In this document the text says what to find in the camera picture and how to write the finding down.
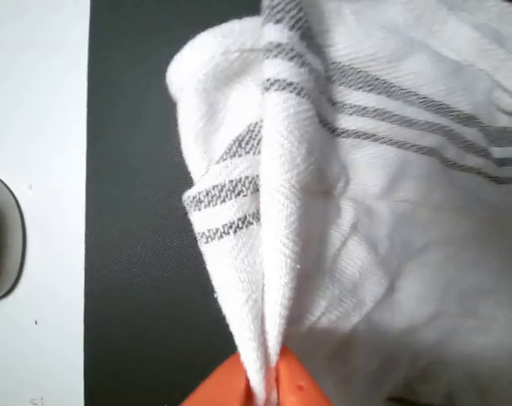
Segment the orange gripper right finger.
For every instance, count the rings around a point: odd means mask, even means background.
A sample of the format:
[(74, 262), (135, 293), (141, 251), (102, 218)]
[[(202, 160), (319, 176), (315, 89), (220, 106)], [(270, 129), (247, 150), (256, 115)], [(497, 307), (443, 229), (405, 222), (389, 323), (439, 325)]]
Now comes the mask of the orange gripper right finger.
[(282, 347), (275, 365), (276, 388), (280, 406), (332, 406), (311, 373), (294, 352)]

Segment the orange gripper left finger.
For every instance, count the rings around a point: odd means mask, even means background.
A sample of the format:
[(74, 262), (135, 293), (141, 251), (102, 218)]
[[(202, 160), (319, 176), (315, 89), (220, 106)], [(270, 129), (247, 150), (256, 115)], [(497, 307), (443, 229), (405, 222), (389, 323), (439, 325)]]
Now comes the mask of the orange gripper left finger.
[(183, 406), (246, 406), (252, 403), (250, 383), (239, 354), (227, 358), (183, 402)]

